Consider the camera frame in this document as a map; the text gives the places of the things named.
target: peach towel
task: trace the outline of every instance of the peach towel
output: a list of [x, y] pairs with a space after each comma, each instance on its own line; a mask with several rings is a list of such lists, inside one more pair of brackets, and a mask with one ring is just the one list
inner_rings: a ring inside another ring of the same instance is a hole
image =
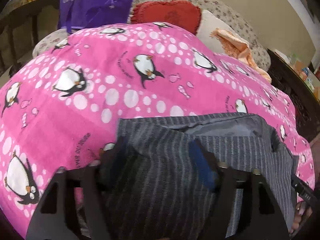
[[236, 37], [232, 32], [216, 28], [210, 37], [217, 38], [225, 51], [231, 57], [237, 58], [243, 63], [255, 69], [262, 77], [271, 83], [271, 77], [263, 69], [259, 68], [252, 58], [249, 43], [240, 36]]

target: white wall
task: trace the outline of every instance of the white wall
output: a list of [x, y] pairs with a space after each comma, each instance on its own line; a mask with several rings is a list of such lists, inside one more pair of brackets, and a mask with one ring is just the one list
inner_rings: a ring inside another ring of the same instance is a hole
[[296, 11], [304, 26], [306, 27], [310, 38], [316, 48], [315, 55], [313, 57], [312, 64], [316, 68], [320, 63], [320, 24], [319, 22], [314, 23], [310, 14], [306, 10], [305, 6], [300, 0], [287, 0], [293, 9]]

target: cluttered table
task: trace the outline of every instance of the cluttered table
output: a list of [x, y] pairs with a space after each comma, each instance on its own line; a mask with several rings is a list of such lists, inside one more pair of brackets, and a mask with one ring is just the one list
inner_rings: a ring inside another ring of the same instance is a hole
[[272, 85], [289, 95], [296, 109], [298, 133], [309, 142], [320, 132], [320, 102], [298, 73], [278, 54], [268, 49]]

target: bed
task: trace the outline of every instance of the bed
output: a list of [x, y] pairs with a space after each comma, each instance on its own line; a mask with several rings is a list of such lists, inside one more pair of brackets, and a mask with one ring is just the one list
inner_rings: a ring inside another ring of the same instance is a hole
[[22, 237], [56, 169], [98, 159], [115, 143], [119, 118], [258, 114], [300, 156], [297, 174], [314, 187], [290, 98], [174, 25], [80, 30], [27, 63], [0, 97], [0, 207]]

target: red object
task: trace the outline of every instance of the red object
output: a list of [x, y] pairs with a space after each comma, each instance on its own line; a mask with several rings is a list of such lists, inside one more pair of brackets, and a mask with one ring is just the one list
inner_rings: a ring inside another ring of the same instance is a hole
[[201, 9], [185, 0], [153, 1], [137, 4], [131, 23], [166, 22], [179, 26], [194, 35], [201, 21]]

